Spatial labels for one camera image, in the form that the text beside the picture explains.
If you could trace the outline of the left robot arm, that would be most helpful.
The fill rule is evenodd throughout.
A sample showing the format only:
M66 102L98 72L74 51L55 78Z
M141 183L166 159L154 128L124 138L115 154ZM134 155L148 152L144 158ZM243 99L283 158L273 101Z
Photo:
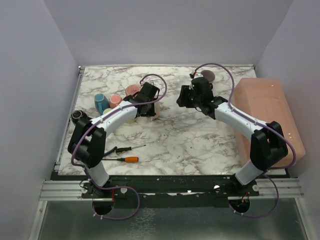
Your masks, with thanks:
M126 96L108 113L92 119L84 116L78 119L67 150L71 154L71 164L84 169L97 196L106 197L111 190L110 176L103 165L107 137L130 120L150 116L159 93L158 87L146 82L138 93Z

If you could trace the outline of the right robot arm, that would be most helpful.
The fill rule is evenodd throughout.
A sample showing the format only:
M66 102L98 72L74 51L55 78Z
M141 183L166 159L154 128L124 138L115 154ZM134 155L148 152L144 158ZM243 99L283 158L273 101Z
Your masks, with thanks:
M194 78L190 85L181 86L176 103L179 107L200 109L204 115L231 126L250 141L249 160L231 177L229 184L230 191L240 196L247 191L249 183L288 155L287 144L278 122L253 118L227 99L214 96L212 88L205 77Z

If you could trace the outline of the purple mug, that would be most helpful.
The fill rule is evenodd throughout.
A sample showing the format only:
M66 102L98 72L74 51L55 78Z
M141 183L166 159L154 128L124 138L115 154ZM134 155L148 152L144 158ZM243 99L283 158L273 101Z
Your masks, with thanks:
M210 85L210 89L212 90L213 89L213 81L215 80L216 78L216 75L211 71L211 70L202 70L200 72L200 74L206 78L209 82L209 85Z

